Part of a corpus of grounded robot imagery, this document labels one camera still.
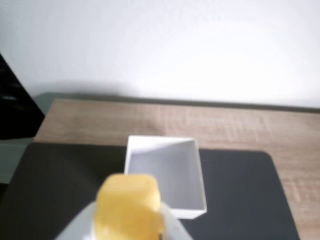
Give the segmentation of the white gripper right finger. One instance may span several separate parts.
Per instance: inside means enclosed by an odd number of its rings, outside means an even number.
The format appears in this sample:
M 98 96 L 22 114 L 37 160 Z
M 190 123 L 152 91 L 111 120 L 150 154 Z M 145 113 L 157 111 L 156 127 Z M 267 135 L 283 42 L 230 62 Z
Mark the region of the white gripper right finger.
M 185 229 L 181 221 L 171 213 L 170 208 L 161 203 L 160 213 L 164 220 L 164 233 L 162 240 L 192 240 L 192 236 Z

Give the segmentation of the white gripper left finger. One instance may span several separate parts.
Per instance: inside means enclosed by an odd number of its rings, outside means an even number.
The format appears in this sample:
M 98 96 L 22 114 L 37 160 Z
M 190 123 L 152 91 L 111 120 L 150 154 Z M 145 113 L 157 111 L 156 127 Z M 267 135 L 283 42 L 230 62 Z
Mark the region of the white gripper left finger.
M 93 201 L 70 221 L 55 240 L 95 240 L 95 211 L 96 202 Z

